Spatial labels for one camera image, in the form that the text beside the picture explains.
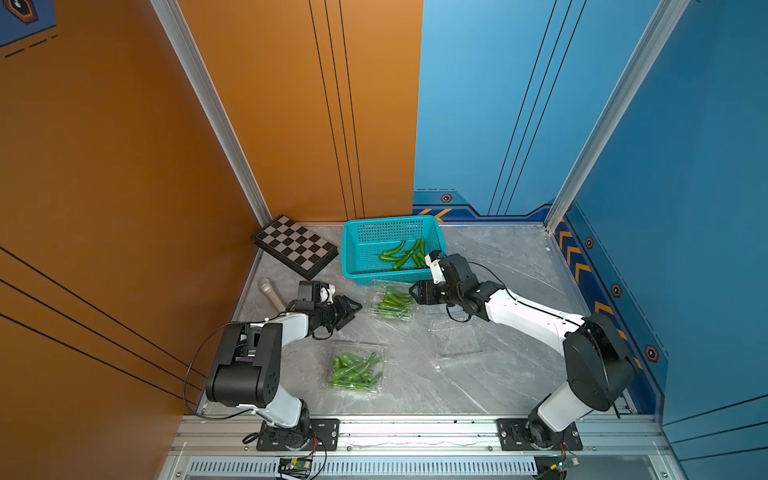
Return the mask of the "clear pepper container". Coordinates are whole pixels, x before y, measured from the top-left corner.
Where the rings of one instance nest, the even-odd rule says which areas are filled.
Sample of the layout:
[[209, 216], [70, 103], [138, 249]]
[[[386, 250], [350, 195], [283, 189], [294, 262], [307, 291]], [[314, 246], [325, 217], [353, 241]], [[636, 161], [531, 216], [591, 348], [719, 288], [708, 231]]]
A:
[[365, 311], [380, 320], [408, 322], [415, 314], [415, 301], [406, 284], [375, 281], [368, 288]]
[[377, 394], [385, 381], [386, 357], [381, 345], [335, 343], [331, 346], [321, 385], [360, 395]]
[[436, 324], [430, 329], [438, 358], [452, 359], [483, 352], [480, 338], [467, 324]]

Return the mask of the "teal plastic basket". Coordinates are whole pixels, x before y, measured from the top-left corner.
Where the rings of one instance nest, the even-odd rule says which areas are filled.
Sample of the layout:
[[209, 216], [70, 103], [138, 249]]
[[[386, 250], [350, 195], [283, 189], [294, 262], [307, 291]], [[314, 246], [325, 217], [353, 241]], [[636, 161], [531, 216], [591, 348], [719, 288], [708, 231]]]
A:
[[447, 246], [432, 216], [349, 221], [342, 234], [342, 273], [361, 286], [429, 280], [427, 255], [435, 250]]

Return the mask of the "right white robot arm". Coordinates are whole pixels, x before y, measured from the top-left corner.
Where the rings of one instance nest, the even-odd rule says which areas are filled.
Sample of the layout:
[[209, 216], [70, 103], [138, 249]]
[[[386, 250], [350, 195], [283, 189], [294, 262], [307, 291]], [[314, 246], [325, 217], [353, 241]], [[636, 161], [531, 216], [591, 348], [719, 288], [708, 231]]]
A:
[[517, 330], [564, 360], [566, 381], [536, 405], [523, 427], [535, 448], [560, 445], [563, 433], [576, 421], [613, 408], [640, 373], [628, 341], [605, 314], [563, 312], [512, 292], [499, 278], [480, 281], [471, 269], [473, 263], [459, 254], [434, 250], [420, 263], [431, 278], [410, 287], [417, 304], [459, 307], [467, 320]]

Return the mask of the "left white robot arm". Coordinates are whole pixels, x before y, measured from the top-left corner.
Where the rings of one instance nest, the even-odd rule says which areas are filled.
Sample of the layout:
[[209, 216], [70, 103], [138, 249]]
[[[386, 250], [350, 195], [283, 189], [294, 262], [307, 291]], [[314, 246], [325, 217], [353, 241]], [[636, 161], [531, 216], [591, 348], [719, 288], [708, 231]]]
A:
[[313, 336], [333, 333], [355, 318], [363, 305], [340, 295], [331, 284], [301, 281], [297, 298], [262, 323], [232, 322], [222, 337], [206, 383], [206, 398], [261, 417], [260, 438], [300, 450], [314, 441], [306, 402], [280, 385], [282, 350]]

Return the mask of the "clear pepper container front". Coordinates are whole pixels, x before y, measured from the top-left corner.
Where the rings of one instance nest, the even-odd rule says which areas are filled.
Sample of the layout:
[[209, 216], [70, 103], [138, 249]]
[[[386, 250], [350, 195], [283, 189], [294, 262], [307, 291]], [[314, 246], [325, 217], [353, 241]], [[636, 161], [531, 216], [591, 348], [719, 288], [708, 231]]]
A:
[[377, 394], [385, 381], [386, 357], [381, 345], [335, 343], [331, 346], [321, 385], [360, 395]]

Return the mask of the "black white checkerboard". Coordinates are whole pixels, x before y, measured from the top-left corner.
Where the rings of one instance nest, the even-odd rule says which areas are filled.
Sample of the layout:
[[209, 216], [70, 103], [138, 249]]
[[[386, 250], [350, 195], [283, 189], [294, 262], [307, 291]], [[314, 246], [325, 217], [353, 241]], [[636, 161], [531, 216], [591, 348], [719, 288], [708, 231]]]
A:
[[256, 232], [252, 241], [305, 280], [312, 280], [339, 254], [335, 244], [285, 215]]

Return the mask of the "left circuit board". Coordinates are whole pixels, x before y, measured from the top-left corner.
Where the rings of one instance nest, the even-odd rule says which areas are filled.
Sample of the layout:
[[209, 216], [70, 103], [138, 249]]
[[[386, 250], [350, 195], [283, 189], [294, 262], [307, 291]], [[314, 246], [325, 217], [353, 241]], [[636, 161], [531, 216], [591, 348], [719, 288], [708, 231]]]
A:
[[278, 479], [307, 480], [312, 475], [313, 459], [309, 457], [281, 457], [278, 459]]

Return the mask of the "circuit board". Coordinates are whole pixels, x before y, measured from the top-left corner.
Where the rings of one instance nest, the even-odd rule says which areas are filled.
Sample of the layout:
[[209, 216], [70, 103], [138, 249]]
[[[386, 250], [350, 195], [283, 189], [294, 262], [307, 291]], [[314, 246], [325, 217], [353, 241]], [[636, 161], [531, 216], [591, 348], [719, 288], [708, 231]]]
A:
[[566, 458], [559, 461], [556, 464], [550, 466], [551, 471], [566, 472], [572, 468], [580, 465], [580, 459], [578, 457]]
[[278, 479], [307, 480], [312, 475], [313, 459], [309, 457], [281, 457], [278, 459]]

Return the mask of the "right circuit board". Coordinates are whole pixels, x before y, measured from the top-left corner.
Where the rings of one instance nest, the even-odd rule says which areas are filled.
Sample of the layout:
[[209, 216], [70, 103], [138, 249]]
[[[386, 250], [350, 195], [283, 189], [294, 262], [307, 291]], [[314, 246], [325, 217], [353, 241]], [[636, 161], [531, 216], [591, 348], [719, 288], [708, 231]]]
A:
[[566, 472], [572, 468], [580, 465], [580, 459], [578, 457], [566, 458], [559, 461], [556, 464], [550, 466], [551, 471]]

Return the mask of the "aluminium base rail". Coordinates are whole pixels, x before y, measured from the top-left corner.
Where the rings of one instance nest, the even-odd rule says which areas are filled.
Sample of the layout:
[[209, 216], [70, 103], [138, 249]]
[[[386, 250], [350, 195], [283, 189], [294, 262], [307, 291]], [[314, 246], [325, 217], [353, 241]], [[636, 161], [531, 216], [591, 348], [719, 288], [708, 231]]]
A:
[[[287, 450], [249, 418], [186, 417], [162, 479], [278, 479], [281, 457], [313, 459], [309, 479], [683, 479], [661, 429], [646, 415], [592, 414], [562, 443], [537, 449], [513, 419], [491, 415], [347, 415], [314, 420], [314, 441]], [[566, 472], [550, 466], [578, 457]]]

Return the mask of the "right aluminium frame post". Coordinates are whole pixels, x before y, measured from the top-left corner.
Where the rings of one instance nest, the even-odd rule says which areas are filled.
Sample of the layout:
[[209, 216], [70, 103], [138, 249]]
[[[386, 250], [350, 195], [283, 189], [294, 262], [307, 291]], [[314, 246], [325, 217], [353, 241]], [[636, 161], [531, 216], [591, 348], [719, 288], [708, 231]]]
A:
[[689, 3], [664, 0], [657, 5], [544, 221], [548, 234], [564, 219]]

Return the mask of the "aluminium frame post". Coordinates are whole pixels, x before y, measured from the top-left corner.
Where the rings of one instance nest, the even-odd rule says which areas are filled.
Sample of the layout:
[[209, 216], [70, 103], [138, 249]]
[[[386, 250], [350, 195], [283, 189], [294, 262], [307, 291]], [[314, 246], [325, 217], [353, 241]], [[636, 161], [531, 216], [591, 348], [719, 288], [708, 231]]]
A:
[[544, 221], [548, 234], [564, 219], [689, 3], [664, 0], [657, 5]]
[[260, 225], [272, 221], [266, 200], [177, 1], [151, 0], [155, 14], [192, 86], [230, 167]]

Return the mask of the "left aluminium frame post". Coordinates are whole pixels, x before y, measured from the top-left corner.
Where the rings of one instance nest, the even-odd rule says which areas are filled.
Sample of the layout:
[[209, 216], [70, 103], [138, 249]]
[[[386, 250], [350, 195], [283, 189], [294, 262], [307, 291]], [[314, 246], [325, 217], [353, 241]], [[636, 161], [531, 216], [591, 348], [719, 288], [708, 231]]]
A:
[[230, 167], [260, 225], [272, 221], [266, 200], [177, 1], [151, 0], [155, 14], [192, 86]]

